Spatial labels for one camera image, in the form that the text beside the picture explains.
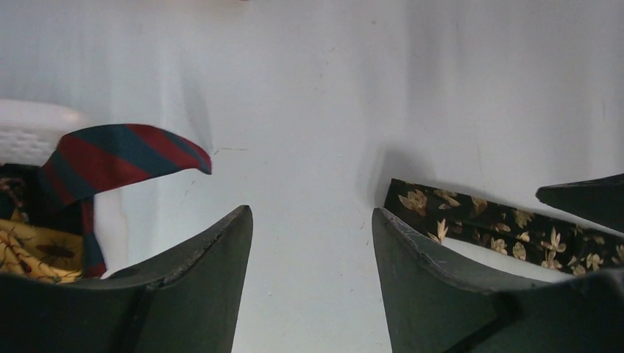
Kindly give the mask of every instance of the white basket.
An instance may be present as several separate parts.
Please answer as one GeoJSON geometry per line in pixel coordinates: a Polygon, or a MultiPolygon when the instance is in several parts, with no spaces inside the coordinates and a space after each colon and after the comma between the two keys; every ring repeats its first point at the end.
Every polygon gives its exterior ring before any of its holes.
{"type": "MultiPolygon", "coordinates": [[[[0,163],[44,164],[66,133],[93,126],[77,111],[52,104],[0,99],[0,163]]],[[[108,271],[128,265],[127,220],[121,191],[95,196],[95,232],[108,271]]]]}

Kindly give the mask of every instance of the white surface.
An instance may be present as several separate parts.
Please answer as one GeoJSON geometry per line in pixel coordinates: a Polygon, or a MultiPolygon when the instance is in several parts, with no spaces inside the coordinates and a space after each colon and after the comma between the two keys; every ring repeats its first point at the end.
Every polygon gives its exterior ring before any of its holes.
{"type": "MultiPolygon", "coordinates": [[[[85,114],[54,104],[0,99],[0,163],[43,165],[66,133],[93,126],[85,114]]],[[[94,199],[94,229],[107,272],[128,266],[128,233],[121,191],[94,199]]]]}
{"type": "Polygon", "coordinates": [[[26,2],[0,4],[1,97],[211,149],[213,176],[124,191],[132,259],[252,206],[235,353],[391,351],[390,177],[560,214],[539,186],[624,172],[621,0],[26,2]]]}

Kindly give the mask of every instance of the gold flower pattern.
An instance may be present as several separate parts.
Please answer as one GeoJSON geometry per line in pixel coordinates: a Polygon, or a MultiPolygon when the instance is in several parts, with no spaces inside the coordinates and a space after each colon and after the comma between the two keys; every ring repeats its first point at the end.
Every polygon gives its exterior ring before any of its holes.
{"type": "Polygon", "coordinates": [[[393,179],[384,207],[420,234],[581,276],[624,266],[624,240],[478,197],[393,179]]]}
{"type": "Polygon", "coordinates": [[[600,258],[598,254],[589,254],[586,258],[586,267],[592,268],[592,270],[597,271],[600,268],[600,265],[603,264],[604,260],[600,258]]]}
{"type": "Polygon", "coordinates": [[[522,241],[529,242],[531,241],[531,237],[529,237],[528,232],[522,232],[522,234],[518,235],[516,239],[520,239],[522,241]]]}
{"type": "Polygon", "coordinates": [[[457,193],[442,189],[436,189],[433,193],[445,199],[451,207],[457,207],[460,205],[459,202],[453,198],[457,196],[457,193]]]}
{"type": "Polygon", "coordinates": [[[522,210],[514,210],[514,218],[516,219],[516,224],[521,228],[524,229],[524,227],[526,227],[527,223],[531,221],[531,219],[533,218],[533,213],[532,212],[528,212],[528,211],[522,211],[522,210]]]}
{"type": "Polygon", "coordinates": [[[444,238],[447,236],[447,232],[447,220],[443,219],[442,222],[438,222],[438,232],[436,233],[436,235],[433,235],[431,233],[428,233],[428,235],[429,238],[434,240],[436,243],[442,244],[442,241],[444,241],[444,238]]]}
{"type": "Polygon", "coordinates": [[[494,238],[492,238],[490,241],[490,247],[492,248],[492,250],[494,250],[495,252],[499,252],[503,255],[507,255],[507,250],[505,250],[507,244],[505,244],[505,241],[503,239],[494,240],[494,238]]]}
{"type": "Polygon", "coordinates": [[[542,261],[542,267],[550,268],[551,270],[559,270],[563,267],[559,261],[555,260],[557,252],[551,251],[546,254],[546,260],[542,261]]]}
{"type": "Polygon", "coordinates": [[[613,262],[617,264],[624,263],[624,245],[616,246],[615,252],[617,253],[618,258],[613,257],[613,262]]]}
{"type": "Polygon", "coordinates": [[[553,227],[553,230],[550,232],[550,243],[542,241],[542,246],[554,252],[565,252],[566,245],[560,244],[560,242],[561,234],[557,233],[555,227],[553,227]]]}
{"type": "Polygon", "coordinates": [[[504,223],[499,223],[496,224],[496,226],[494,226],[494,229],[496,229],[497,232],[510,232],[511,228],[509,228],[509,226],[507,224],[504,223]]]}
{"type": "Polygon", "coordinates": [[[405,208],[407,208],[408,210],[416,211],[422,217],[425,217],[427,215],[427,213],[425,212],[425,206],[427,205],[427,196],[425,196],[422,191],[410,191],[408,192],[408,197],[399,195],[399,200],[401,200],[403,206],[405,206],[405,208]]]}
{"type": "Polygon", "coordinates": [[[478,197],[470,196],[472,205],[475,206],[475,215],[480,215],[487,208],[487,201],[478,197]]]}
{"type": "Polygon", "coordinates": [[[526,249],[525,246],[522,245],[520,242],[517,242],[516,245],[514,245],[514,248],[512,249],[514,257],[517,258],[518,260],[526,260],[526,249]]]}

